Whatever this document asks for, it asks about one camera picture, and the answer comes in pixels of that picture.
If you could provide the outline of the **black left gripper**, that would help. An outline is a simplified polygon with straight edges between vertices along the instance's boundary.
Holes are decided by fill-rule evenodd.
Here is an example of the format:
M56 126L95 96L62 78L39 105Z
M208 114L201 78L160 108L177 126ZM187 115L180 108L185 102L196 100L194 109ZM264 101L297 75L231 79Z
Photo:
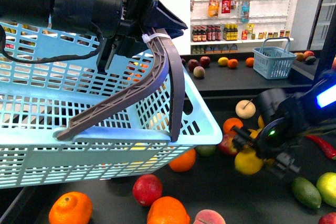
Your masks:
M173 39L183 35L187 25L159 0L123 0L123 14L117 33L104 40L97 57L97 71L105 73L114 55L131 58L145 50L143 34L165 29Z

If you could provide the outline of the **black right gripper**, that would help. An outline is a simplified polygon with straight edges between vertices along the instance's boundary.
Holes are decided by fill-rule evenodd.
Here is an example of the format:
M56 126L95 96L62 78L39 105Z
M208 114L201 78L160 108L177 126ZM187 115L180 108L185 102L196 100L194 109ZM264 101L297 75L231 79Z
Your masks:
M256 137L254 149L260 158L275 158L270 172L279 178L288 174L298 174L300 167L295 159L282 153L299 135L312 127L304 108L305 93L298 92L287 96L283 89L269 89L256 96L255 102L265 124ZM251 132L245 127L233 126L236 133L233 145L238 151L252 147Z

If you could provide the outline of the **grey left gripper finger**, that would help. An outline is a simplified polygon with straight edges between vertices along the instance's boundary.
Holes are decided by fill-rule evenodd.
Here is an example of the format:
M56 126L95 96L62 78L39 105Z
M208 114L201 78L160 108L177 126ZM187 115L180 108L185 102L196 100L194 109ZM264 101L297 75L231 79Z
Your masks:
M142 38L153 53L153 65L149 73L131 86L73 116L68 122L68 127L60 128L56 133L57 140L65 141L73 138L148 97L161 86L169 71L169 62L161 39L170 37L169 35L143 35Z
M185 98L184 67L178 50L170 38L161 39L169 61L170 76L170 118L169 133L171 142L178 140Z

